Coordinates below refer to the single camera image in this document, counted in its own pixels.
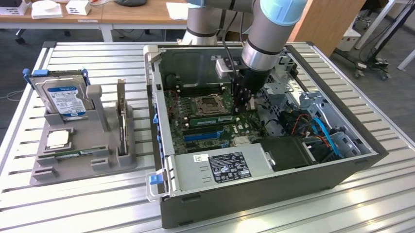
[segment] table leg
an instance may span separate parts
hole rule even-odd
[[[368,40],[369,35],[372,34],[372,32],[374,31],[376,27],[378,26],[384,16],[388,14],[390,8],[394,5],[394,1],[396,0],[389,0],[388,4],[385,5],[385,7],[382,8],[376,20],[373,21],[373,23],[370,24],[370,26],[368,27],[368,30],[365,31],[364,35],[361,36],[357,44],[354,45],[354,49],[360,49],[364,42]]]
[[[413,58],[415,58],[415,50],[410,52],[409,56],[398,64],[397,69],[402,70],[404,67],[406,67],[408,63],[413,60]]]
[[[99,24],[98,27],[102,33],[103,42],[113,42],[110,34],[111,24]]]

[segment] hard drive label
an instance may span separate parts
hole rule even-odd
[[[61,115],[75,117],[85,114],[85,106],[75,97],[77,89],[74,86],[53,87],[47,88],[46,91]]]
[[[250,177],[249,168],[241,152],[210,156],[208,163],[216,183]]]

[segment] wheel caster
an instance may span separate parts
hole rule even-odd
[[[26,45],[25,40],[21,37],[15,39],[15,43],[19,45]]]

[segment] robotic arm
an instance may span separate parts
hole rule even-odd
[[[186,0],[189,3],[182,44],[216,44],[217,29],[249,30],[236,77],[230,75],[234,110],[241,111],[261,89],[306,0]]]

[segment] grey parts holder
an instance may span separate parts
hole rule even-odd
[[[63,121],[59,114],[45,112],[45,125],[38,142],[30,185],[46,185],[101,176],[131,169],[137,166],[134,153],[133,112],[126,105],[122,92],[123,82],[118,81],[121,93],[114,107],[102,107],[101,87],[90,85],[86,96],[94,109],[87,118]],[[47,146],[47,136],[59,132],[67,137],[55,147]],[[126,152],[119,147],[126,145]]]

